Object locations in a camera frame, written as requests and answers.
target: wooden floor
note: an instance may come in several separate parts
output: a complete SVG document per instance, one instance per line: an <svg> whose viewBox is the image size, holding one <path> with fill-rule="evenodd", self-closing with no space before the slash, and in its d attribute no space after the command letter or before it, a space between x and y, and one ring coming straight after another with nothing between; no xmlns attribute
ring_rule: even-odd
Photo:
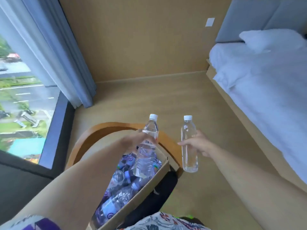
<svg viewBox="0 0 307 230"><path fill-rule="evenodd" d="M94 106L76 110L70 151L83 131L95 124L145 123L151 113L159 115L159 129L177 141L183 116L192 115L196 127L212 141L278 174L205 72L98 84ZM119 134L100 140L89 154ZM183 173L161 211L174 216L192 215L212 230L261 229L217 166L204 157L199 158L197 173Z"/></svg>

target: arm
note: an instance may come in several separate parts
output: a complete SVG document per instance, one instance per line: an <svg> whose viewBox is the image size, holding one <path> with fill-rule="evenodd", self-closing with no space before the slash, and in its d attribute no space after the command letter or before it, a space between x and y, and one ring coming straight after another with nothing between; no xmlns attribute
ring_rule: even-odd
<svg viewBox="0 0 307 230"><path fill-rule="evenodd" d="M178 144L190 144L211 157L263 229L306 229L307 194L289 181L221 149L200 131Z"/></svg>
<svg viewBox="0 0 307 230"><path fill-rule="evenodd" d="M86 229L118 161L145 139L156 142L148 134L135 133L76 163L49 183L16 217L36 214L54 221L61 230Z"/></svg>

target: white wall switch plate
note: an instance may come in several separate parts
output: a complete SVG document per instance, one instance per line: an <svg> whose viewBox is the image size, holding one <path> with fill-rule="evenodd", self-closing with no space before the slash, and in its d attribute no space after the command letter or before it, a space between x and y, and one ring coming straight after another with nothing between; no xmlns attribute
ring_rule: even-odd
<svg viewBox="0 0 307 230"><path fill-rule="evenodd" d="M213 25L215 18L208 18L207 19L207 23L206 23L206 27L211 27Z"/></svg>

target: window glass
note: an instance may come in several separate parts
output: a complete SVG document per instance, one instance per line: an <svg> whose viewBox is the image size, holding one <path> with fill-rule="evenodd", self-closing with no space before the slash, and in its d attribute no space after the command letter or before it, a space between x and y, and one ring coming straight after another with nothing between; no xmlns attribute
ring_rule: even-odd
<svg viewBox="0 0 307 230"><path fill-rule="evenodd" d="M59 97L0 35L0 149L38 163Z"/></svg>

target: cardboard box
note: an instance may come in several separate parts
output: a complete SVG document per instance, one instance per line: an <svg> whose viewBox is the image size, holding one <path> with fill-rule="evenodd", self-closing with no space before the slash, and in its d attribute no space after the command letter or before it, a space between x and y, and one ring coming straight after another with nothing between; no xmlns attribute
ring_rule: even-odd
<svg viewBox="0 0 307 230"><path fill-rule="evenodd" d="M150 179L150 181L122 208L117 212L111 219L108 220L99 230L113 230L116 229L120 224L123 223L125 217L137 208L144 199L154 190L156 185L164 178L166 173L169 171L169 160L167 156L157 147L156 154L158 159L162 162L161 168ZM95 226L92 222L89 223L87 230L95 230Z"/></svg>

